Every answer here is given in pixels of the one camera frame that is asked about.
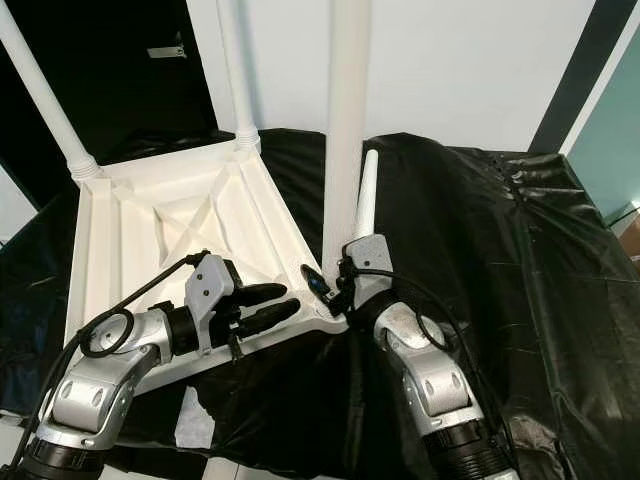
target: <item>black plastic sheet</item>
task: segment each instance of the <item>black plastic sheet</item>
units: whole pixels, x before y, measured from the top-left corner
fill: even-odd
[[[0,250],[1,409],[29,414],[60,352],[77,205],[69,185]]]
[[[265,164],[319,258],[324,136],[274,130],[261,138]],[[639,278],[565,159],[446,148],[406,134],[365,148],[380,152],[376,230],[387,236],[394,269],[434,290],[459,318],[510,425],[522,478],[640,478]],[[69,223],[69,207],[40,221]],[[11,321],[11,303],[51,302],[25,293],[48,270],[23,263],[47,258],[49,243],[67,252],[72,242],[45,236],[29,258],[16,244],[34,235],[22,232],[0,253],[3,358],[15,351],[15,335],[36,338],[35,324],[55,332],[64,321],[59,308],[28,311],[39,320],[20,331]],[[70,258],[52,262],[63,285]],[[7,273],[16,271],[18,283]],[[56,290],[59,302],[64,293]],[[32,362],[37,345],[23,345]],[[4,394],[20,368],[39,371],[3,361],[2,408],[20,403]],[[37,376],[19,378],[22,390],[35,390]],[[175,448],[180,401],[193,385],[216,420],[202,455],[292,477],[434,478],[398,382],[370,338],[312,332],[137,398],[132,408],[148,414],[129,415],[120,440]],[[136,451],[120,449],[120,460]],[[129,467],[150,472],[140,462]]]

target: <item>black cable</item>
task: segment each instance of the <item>black cable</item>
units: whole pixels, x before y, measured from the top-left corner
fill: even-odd
[[[127,327],[125,328],[125,333],[127,333],[127,331],[129,333],[127,333],[126,336],[123,334],[118,340],[118,342],[116,342],[116,344],[120,343],[120,345],[118,345],[118,348],[119,348],[120,346],[122,346],[124,341],[126,341],[127,337],[131,333],[131,329],[133,328],[133,315],[128,310],[126,310],[125,307],[129,305],[131,302],[133,302],[134,300],[136,300],[137,298],[139,298],[140,296],[142,296],[143,294],[145,294],[146,292],[148,292],[149,290],[151,290],[160,282],[165,280],[169,275],[174,273],[183,265],[189,264],[189,265],[197,266],[200,263],[200,261],[204,258],[204,256],[208,253],[209,252],[207,250],[203,250],[202,252],[197,253],[195,255],[187,255],[185,258],[182,258],[181,260],[174,263],[172,266],[170,266],[169,268],[161,272],[158,276],[156,276],[150,282],[140,287],[138,290],[133,292],[124,300],[117,303],[106,312],[103,312],[97,317],[93,318],[87,325],[85,325],[83,328],[81,328],[76,332],[76,334],[71,338],[71,340],[69,340],[69,343],[67,343],[67,345],[63,348],[62,352],[60,352],[60,354],[56,357],[56,359],[53,362],[53,365],[51,366],[51,368],[49,369],[49,372],[47,373],[47,377],[45,378],[43,387],[40,390],[40,394],[38,395],[38,400],[36,402],[35,408],[31,413],[31,415],[29,416],[27,425],[25,426],[24,431],[22,432],[22,437],[20,438],[20,442],[18,443],[18,447],[16,448],[16,452],[9,466],[9,470],[15,470],[18,467],[20,460],[24,457],[27,443],[29,442],[31,433],[33,433],[33,429],[36,425],[36,422],[38,421],[38,413],[40,412],[40,409],[44,404],[45,398],[47,396],[47,392],[51,390],[51,396],[55,394],[53,387],[57,385],[60,382],[60,380],[62,380],[62,377],[66,373],[67,367],[69,366],[69,363],[71,362],[71,359],[73,358],[73,355],[76,349],[82,345],[89,344],[91,340],[91,333],[95,330],[95,328],[115,314],[120,313],[125,315],[125,318],[127,319]],[[101,350],[99,352],[87,350],[89,351],[89,355],[87,356],[100,358],[100,357],[109,355],[110,353],[112,353],[112,351],[115,351],[115,350],[117,350],[117,348],[114,349],[113,346],[111,346],[106,350]]]
[[[518,460],[516,456],[515,443],[513,441],[513,436],[511,434],[511,430],[509,429],[509,425],[507,424],[504,416],[502,415],[502,412],[500,411],[500,402],[499,402],[498,396],[493,390],[493,387],[491,386],[491,384],[483,375],[482,371],[480,370],[480,367],[478,367],[478,364],[476,363],[475,358],[471,355],[471,350],[469,349],[469,346],[467,345],[464,335],[462,334],[462,329],[458,324],[458,319],[453,315],[453,313],[451,313],[451,310],[449,310],[447,305],[433,291],[429,290],[427,287],[424,287],[419,283],[417,283],[416,281],[408,277],[405,277],[403,275],[400,275],[398,273],[389,272],[386,270],[367,269],[367,268],[362,268],[362,269],[356,268],[353,270],[353,273],[355,275],[379,275],[382,277],[388,277],[394,280],[399,280],[401,282],[404,282],[410,285],[411,287],[413,287],[422,295],[424,295],[429,300],[430,303],[434,304],[438,308],[438,310],[440,310],[440,312],[445,316],[447,323],[449,323],[453,328],[456,334],[456,337],[458,337],[458,340],[460,341],[460,347],[462,349],[462,353],[466,358],[469,364],[469,367],[471,368],[473,376],[475,377],[475,380],[476,380],[477,387],[479,389],[478,390],[478,392],[480,393],[479,401],[481,406],[483,406],[484,408],[487,408],[489,405],[492,405],[493,410],[497,413],[497,415],[500,418],[500,423],[502,424],[502,428],[505,431],[505,436],[507,437],[509,450],[511,450],[510,456],[513,463],[513,467],[516,470],[518,470]],[[429,332],[427,331],[427,328],[424,326],[424,322],[422,321],[422,316],[423,316],[422,313],[420,312],[416,313],[416,322],[418,324],[418,327],[422,331],[422,333],[427,337],[427,339],[431,343],[433,343],[433,345],[436,348],[449,353],[450,349],[448,347],[442,348],[444,347],[442,344],[440,344],[437,341],[434,341],[433,336],[429,334]],[[490,400],[487,398],[487,395],[486,395],[487,390],[489,391]],[[494,431],[497,431],[495,424],[491,425],[491,427],[493,428]]]
[[[624,220],[625,218],[627,218],[629,215],[633,215],[634,213],[640,211],[640,208],[634,208],[633,210],[631,210],[630,212],[625,213],[624,215],[620,215],[618,218],[616,218],[615,220],[613,220],[612,222],[609,222],[609,224],[607,225],[607,228],[611,228],[613,227],[616,223],[618,223],[620,220]]]

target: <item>white plastic frame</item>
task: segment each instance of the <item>white plastic frame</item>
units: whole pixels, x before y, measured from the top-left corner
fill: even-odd
[[[339,333],[347,328],[343,317],[334,319],[313,297],[300,274],[302,263],[318,266],[259,155],[236,8],[234,0],[218,0],[238,122],[236,140],[100,168],[84,149],[4,0],[0,0],[2,43],[80,187],[65,341],[165,267],[203,248],[233,260],[246,284],[284,283],[288,295],[301,300],[296,315],[245,340],[244,353],[310,330]],[[332,8],[323,245],[330,281],[337,274],[335,260],[341,246],[353,238],[356,223],[370,0],[333,0]],[[197,40],[202,36],[196,24]],[[209,77],[207,46],[198,47],[205,77]],[[188,274],[188,267],[183,267],[131,309],[141,311],[164,300],[182,305]],[[202,358],[184,355],[152,370],[136,393],[230,359],[227,347]]]

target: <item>white cylindrical tube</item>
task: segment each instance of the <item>white cylindrical tube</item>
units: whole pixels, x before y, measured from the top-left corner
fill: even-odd
[[[80,182],[100,176],[102,170],[71,126],[4,0],[0,0],[0,38],[33,103],[62,150],[71,177]]]
[[[260,137],[251,112],[251,97],[244,65],[244,48],[235,0],[217,0],[224,58],[229,73],[233,109],[236,116],[236,141],[240,150],[260,151]]]
[[[354,239],[373,234],[376,217],[376,184],[378,182],[378,152],[369,150],[364,160],[360,195],[358,195],[358,210],[356,214],[356,228]]]
[[[331,2],[329,125],[324,184],[322,272],[338,277],[342,246],[353,240],[369,66],[370,0]]]

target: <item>white wall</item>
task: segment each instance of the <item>white wall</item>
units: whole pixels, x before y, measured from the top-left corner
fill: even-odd
[[[0,166],[0,241],[13,237],[35,214],[33,205]]]
[[[329,0],[238,0],[259,128],[326,130]],[[188,0],[234,130],[215,2]],[[366,136],[527,149],[594,0],[373,0]]]

